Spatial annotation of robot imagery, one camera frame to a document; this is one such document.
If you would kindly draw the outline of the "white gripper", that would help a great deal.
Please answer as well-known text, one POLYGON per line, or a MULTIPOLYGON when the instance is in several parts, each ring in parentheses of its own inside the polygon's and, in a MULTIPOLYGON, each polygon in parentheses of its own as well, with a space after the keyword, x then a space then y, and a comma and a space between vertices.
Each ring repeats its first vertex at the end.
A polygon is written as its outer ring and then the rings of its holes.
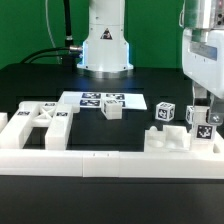
POLYGON ((192 31, 182 37, 182 68, 192 84, 193 105, 206 106, 206 122, 213 126, 224 123, 224 30, 212 30, 206 43, 193 42, 192 31))

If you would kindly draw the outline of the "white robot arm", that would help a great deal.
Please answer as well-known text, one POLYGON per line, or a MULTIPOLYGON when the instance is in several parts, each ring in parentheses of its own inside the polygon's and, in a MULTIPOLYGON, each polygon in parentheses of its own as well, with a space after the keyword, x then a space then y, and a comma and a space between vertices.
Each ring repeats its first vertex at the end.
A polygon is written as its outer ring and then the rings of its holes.
MULTIPOLYGON (((81 71, 113 78, 133 70, 124 38, 125 0, 90 0, 89 35, 82 45, 81 71)), ((191 78, 193 104, 207 105, 206 121, 224 123, 224 0, 184 0, 179 17, 182 68, 191 78)))

